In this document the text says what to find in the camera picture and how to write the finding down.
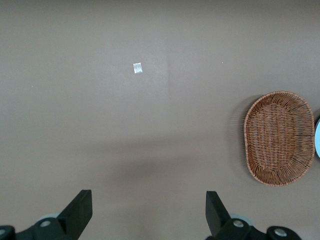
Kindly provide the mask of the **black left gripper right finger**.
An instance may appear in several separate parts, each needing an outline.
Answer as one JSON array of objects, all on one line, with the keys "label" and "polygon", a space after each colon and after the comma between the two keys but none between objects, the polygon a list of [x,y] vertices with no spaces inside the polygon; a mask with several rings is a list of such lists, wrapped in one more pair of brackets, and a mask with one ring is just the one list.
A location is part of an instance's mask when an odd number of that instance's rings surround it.
[{"label": "black left gripper right finger", "polygon": [[261,232],[247,221],[232,218],[215,191],[206,192],[205,217],[211,232],[208,240],[298,240],[300,236],[283,226]]}]

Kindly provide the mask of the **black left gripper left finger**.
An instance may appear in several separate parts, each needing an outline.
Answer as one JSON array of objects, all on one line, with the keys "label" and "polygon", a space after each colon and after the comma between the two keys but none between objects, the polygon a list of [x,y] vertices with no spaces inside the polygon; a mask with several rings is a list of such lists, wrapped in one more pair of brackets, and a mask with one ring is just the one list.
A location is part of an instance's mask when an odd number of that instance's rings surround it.
[{"label": "black left gripper left finger", "polygon": [[47,217],[21,232],[0,227],[2,240],[77,240],[93,215],[92,191],[81,190],[57,217]]}]

